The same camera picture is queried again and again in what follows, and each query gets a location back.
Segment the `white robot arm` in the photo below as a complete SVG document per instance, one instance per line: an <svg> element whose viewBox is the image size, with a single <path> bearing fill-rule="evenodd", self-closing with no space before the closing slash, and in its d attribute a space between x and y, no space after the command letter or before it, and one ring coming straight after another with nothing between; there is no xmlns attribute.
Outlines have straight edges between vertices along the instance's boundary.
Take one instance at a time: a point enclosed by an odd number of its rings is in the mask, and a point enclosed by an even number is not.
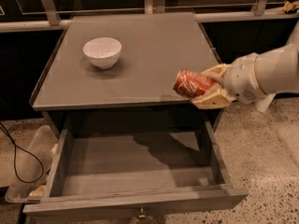
<svg viewBox="0 0 299 224"><path fill-rule="evenodd" d="M233 101L254 104L264 112L279 93L299 92L298 47L289 44L262 54L237 58L203 72L216 80L204 95L193 98L199 109L225 108Z"/></svg>

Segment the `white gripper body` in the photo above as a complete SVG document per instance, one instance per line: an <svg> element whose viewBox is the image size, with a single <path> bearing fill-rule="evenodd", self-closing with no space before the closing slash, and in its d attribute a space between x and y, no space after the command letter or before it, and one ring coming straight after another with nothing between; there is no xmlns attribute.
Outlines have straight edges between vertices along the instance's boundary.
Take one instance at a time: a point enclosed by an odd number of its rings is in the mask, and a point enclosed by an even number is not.
<svg viewBox="0 0 299 224"><path fill-rule="evenodd" d="M257 78L257 58L257 53L239 57L228 66L223 75L224 88L244 104L258 102L266 97Z"/></svg>

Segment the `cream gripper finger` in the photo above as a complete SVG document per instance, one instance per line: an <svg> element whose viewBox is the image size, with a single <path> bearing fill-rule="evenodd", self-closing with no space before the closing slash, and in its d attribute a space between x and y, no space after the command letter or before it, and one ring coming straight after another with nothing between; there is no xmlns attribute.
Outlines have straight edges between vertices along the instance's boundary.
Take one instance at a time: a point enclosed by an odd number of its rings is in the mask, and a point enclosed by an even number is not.
<svg viewBox="0 0 299 224"><path fill-rule="evenodd" d="M191 102L199 109L225 108L233 101L233 96L223 88L212 88L204 95L191 99Z"/></svg>
<svg viewBox="0 0 299 224"><path fill-rule="evenodd" d="M226 63L215 65L202 72L202 75L209 77L221 85L224 85L224 73L229 68L229 65Z"/></svg>

